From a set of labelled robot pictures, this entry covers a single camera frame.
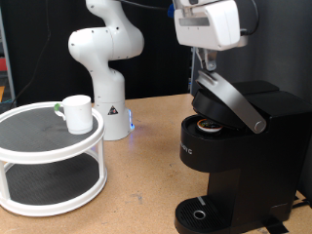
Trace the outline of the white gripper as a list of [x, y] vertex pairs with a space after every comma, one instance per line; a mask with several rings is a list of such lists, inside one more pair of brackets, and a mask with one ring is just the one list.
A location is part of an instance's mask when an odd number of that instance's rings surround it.
[[216, 69], [217, 51], [239, 44], [241, 32], [234, 0], [174, 0], [175, 33], [180, 45], [197, 47], [201, 67]]

